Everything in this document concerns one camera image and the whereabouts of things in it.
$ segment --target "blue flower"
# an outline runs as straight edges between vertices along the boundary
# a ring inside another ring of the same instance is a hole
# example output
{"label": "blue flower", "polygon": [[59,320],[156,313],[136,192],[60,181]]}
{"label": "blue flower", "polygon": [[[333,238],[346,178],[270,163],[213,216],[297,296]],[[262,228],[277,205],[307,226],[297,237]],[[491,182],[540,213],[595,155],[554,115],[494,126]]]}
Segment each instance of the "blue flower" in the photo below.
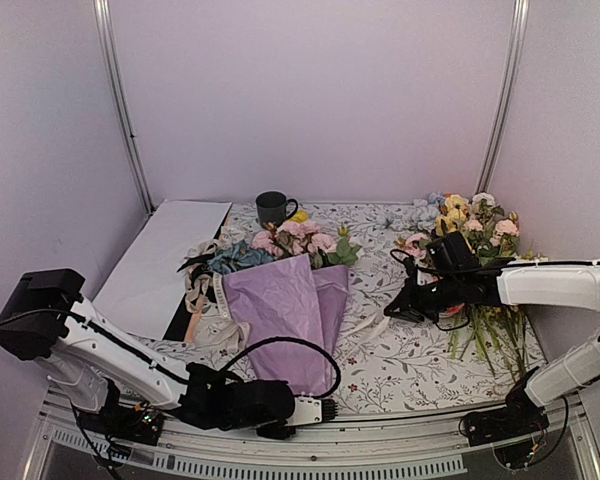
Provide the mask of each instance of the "blue flower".
{"label": "blue flower", "polygon": [[438,205],[438,207],[440,207],[444,205],[446,198],[444,198],[444,195],[442,195],[441,193],[430,193],[427,197],[427,201],[429,203],[435,203]]}
{"label": "blue flower", "polygon": [[415,230],[430,232],[436,226],[436,218],[440,216],[440,205],[444,204],[444,201],[444,196],[438,193],[416,199],[405,213],[405,220]]}
{"label": "blue flower", "polygon": [[227,275],[238,270],[271,263],[274,258],[262,249],[254,249],[242,240],[226,250],[222,250],[209,260],[209,270]]}

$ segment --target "mug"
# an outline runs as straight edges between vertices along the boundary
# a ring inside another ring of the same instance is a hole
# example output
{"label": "mug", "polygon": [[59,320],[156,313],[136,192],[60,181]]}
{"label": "mug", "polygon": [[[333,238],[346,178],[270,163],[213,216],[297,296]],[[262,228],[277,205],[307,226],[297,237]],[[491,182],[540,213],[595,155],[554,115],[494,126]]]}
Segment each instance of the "mug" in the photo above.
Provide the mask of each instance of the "mug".
{"label": "mug", "polygon": [[[294,204],[295,207],[291,213],[287,213],[287,206],[290,203]],[[279,227],[296,214],[298,202],[293,198],[287,200],[287,197],[280,192],[264,192],[256,198],[256,207],[258,209],[258,221],[262,227],[266,223],[273,223],[276,227]]]}

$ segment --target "light purple wall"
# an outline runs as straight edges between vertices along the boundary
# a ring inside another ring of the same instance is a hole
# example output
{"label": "light purple wall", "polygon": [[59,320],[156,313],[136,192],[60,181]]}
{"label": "light purple wall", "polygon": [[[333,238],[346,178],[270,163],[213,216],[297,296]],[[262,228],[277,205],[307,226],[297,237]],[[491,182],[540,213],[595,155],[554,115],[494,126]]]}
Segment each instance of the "light purple wall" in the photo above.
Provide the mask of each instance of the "light purple wall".
{"label": "light purple wall", "polygon": [[[600,2],[531,2],[524,48],[491,190],[518,210],[534,249],[600,257]],[[534,325],[554,358],[600,316],[543,309]],[[600,447],[600,382],[583,400]]]}
{"label": "light purple wall", "polygon": [[[93,295],[142,225],[93,2],[0,1],[0,310],[25,271]],[[0,480],[17,478],[42,371],[0,349]]]}
{"label": "light purple wall", "polygon": [[475,188],[513,2],[110,3],[157,201]]}

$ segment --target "pink flower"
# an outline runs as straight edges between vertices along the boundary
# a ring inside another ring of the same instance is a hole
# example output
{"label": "pink flower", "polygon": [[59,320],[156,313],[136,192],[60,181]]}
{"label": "pink flower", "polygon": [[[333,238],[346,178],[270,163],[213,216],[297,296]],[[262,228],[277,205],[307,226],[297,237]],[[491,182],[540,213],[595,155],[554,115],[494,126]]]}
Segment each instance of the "pink flower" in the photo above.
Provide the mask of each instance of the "pink flower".
{"label": "pink flower", "polygon": [[484,227],[482,226],[482,224],[475,219],[469,220],[468,222],[466,222],[464,224],[464,228],[466,230],[469,230],[470,232],[481,232],[482,230],[484,230]]}
{"label": "pink flower", "polygon": [[405,252],[418,260],[424,260],[424,257],[427,256],[427,251],[420,248],[419,242],[427,238],[429,237],[424,233],[411,235],[405,242]]}
{"label": "pink flower", "polygon": [[501,237],[502,235],[511,235],[517,237],[520,235],[520,229],[511,220],[500,220],[496,223],[496,235]]}
{"label": "pink flower", "polygon": [[322,250],[325,253],[336,251],[336,241],[326,233],[316,233],[311,237],[311,243],[307,246],[309,253],[315,253]]}
{"label": "pink flower", "polygon": [[300,224],[300,226],[302,227],[302,231],[304,232],[305,235],[320,233],[320,226],[312,220],[307,220],[306,222],[302,222]]}
{"label": "pink flower", "polygon": [[291,246],[291,253],[293,255],[302,255],[304,253],[304,248],[302,248],[302,245],[299,241],[296,240],[293,242],[293,245]]}
{"label": "pink flower", "polygon": [[284,253],[280,247],[273,244],[273,235],[267,230],[256,233],[251,241],[251,247],[262,248],[274,257],[281,257]]}
{"label": "pink flower", "polygon": [[304,237],[304,227],[301,223],[292,222],[287,220],[278,227],[277,232],[289,232],[291,235],[297,238]]}
{"label": "pink flower", "polygon": [[271,232],[263,230],[262,232],[256,233],[256,236],[253,237],[253,240],[251,241],[251,247],[262,248],[269,251],[269,249],[273,247],[273,236],[271,235]]}

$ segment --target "floral tablecloth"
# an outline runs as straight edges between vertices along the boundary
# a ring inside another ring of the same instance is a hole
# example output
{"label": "floral tablecloth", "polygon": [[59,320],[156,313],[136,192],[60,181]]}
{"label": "floral tablecloth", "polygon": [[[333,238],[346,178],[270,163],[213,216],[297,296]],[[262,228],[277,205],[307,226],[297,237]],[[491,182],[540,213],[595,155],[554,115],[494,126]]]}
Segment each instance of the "floral tablecloth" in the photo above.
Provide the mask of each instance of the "floral tablecloth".
{"label": "floral tablecloth", "polygon": [[[426,205],[301,205],[326,233],[336,236],[345,223],[361,244],[358,263],[350,271],[350,298],[334,358],[342,369],[342,384],[334,394],[341,413],[386,413],[463,406],[504,397],[513,380],[499,356],[491,360],[495,376],[470,346],[463,360],[452,359],[448,351],[450,333],[430,322],[414,324],[392,319],[379,335],[378,315],[404,283],[404,269],[390,256],[398,236],[407,236],[422,223]],[[233,205],[229,222],[249,233],[260,230],[252,205]],[[207,305],[203,314],[214,317],[216,307]],[[527,329],[526,351],[531,366],[544,362],[538,341]],[[221,367],[233,356],[230,348],[196,348],[168,341],[143,340],[152,348],[186,361]],[[255,378],[249,361],[234,367],[244,378]]]}

